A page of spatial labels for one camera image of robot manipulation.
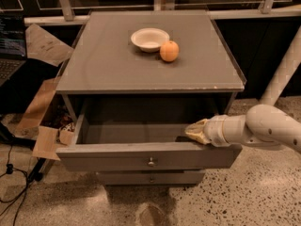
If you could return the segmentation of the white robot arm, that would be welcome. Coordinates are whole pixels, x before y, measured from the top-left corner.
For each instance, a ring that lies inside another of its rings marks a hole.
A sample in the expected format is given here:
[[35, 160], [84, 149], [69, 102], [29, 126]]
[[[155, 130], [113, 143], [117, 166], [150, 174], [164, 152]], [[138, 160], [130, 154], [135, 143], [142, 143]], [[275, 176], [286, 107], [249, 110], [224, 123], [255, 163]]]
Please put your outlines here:
[[245, 115], [217, 115], [197, 121], [185, 128], [185, 134], [201, 144], [274, 150], [287, 146], [301, 153], [301, 123], [271, 105], [254, 105]]

